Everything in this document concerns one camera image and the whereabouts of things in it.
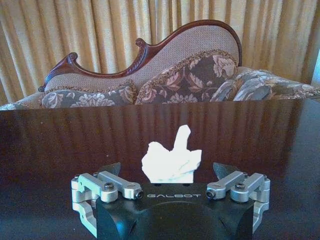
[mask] hex screw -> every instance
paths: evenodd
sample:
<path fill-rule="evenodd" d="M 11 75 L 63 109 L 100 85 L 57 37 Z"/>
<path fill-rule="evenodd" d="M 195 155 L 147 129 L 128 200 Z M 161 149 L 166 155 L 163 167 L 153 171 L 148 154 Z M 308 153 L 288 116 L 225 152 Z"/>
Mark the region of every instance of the hex screw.
<path fill-rule="evenodd" d="M 143 191 L 140 191 L 140 192 L 138 192 L 138 193 L 135 195 L 135 197 L 136 197 L 137 199 L 142 199 L 143 196 L 144 196 L 144 192 L 143 192 Z"/>
<path fill-rule="evenodd" d="M 211 189 L 206 192 L 206 196 L 208 197 L 208 199 L 213 199 L 215 195 L 216 193 Z"/>
<path fill-rule="evenodd" d="M 112 190 L 112 189 L 114 189 L 115 188 L 115 186 L 114 186 L 114 184 L 112 183 L 112 182 L 107 182 L 107 183 L 105 183 L 104 184 L 104 190 Z"/>
<path fill-rule="evenodd" d="M 236 189 L 244 189 L 245 185 L 242 182 L 238 182 L 234 185 Z"/>

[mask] dark wooden table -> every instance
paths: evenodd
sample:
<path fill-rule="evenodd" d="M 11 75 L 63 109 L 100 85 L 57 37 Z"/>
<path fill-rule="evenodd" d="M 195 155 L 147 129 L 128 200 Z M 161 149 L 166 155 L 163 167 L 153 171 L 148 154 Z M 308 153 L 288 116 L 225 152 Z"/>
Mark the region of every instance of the dark wooden table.
<path fill-rule="evenodd" d="M 184 124 L 202 149 L 195 182 L 217 180 L 213 162 L 271 179 L 254 239 L 320 238 L 320 104 L 298 99 L 0 112 L 0 238 L 92 239 L 72 177 L 121 162 L 121 177 L 147 182 L 148 143 L 171 149 Z"/>

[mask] curtain fold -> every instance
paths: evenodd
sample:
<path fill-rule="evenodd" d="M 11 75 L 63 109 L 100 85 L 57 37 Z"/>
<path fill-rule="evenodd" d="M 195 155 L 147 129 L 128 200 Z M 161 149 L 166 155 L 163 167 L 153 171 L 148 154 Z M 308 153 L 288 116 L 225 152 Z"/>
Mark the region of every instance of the curtain fold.
<path fill-rule="evenodd" d="M 156 44 L 201 19 L 231 25 L 243 66 L 311 82 L 320 0 L 0 0 L 0 104 L 36 92 L 70 52 L 90 71 L 119 72 L 137 38 Z"/>

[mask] white crumpled object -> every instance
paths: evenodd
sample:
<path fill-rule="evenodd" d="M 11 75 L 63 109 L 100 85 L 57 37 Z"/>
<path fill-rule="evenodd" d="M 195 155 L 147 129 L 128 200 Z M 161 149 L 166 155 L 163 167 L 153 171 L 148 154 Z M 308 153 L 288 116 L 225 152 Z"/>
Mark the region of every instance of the white crumpled object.
<path fill-rule="evenodd" d="M 149 143 L 142 158 L 142 171 L 151 183 L 193 183 L 194 171 L 199 167 L 202 150 L 187 149 L 191 131 L 188 125 L 179 127 L 171 151 L 159 142 Z"/>

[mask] carved wooden frame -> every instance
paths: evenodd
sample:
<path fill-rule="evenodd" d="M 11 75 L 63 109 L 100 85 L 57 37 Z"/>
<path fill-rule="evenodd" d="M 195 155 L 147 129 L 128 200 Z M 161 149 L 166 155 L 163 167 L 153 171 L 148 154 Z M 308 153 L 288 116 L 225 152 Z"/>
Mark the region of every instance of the carved wooden frame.
<path fill-rule="evenodd" d="M 48 84 L 48 82 L 54 76 L 57 76 L 60 74 L 77 73 L 85 76 L 90 76 L 95 78 L 104 78 L 104 79 L 113 79 L 113 78 L 121 78 L 121 77 L 129 76 L 135 73 L 136 71 L 138 71 L 139 69 L 141 69 L 144 65 L 146 65 L 161 49 L 163 49 L 176 36 L 178 36 L 179 34 L 181 34 L 182 32 L 188 29 L 198 27 L 198 26 L 219 26 L 229 31 L 229 33 L 231 33 L 231 35 L 234 37 L 238 46 L 238 52 L 239 52 L 238 66 L 242 65 L 242 46 L 237 33 L 232 29 L 231 26 L 229 26 L 223 21 L 206 19 L 206 20 L 193 21 L 179 27 L 177 30 L 172 32 L 167 38 L 165 38 L 158 44 L 151 45 L 146 43 L 142 38 L 138 38 L 135 41 L 135 44 L 139 47 L 138 55 L 133 61 L 133 63 L 127 69 L 121 72 L 103 74 L 103 73 L 86 70 L 77 63 L 78 54 L 75 52 L 71 52 L 67 56 L 65 56 L 49 72 L 49 74 L 46 76 L 44 80 L 44 85 L 40 86 L 38 90 L 39 92 L 44 92 L 44 89 Z"/>

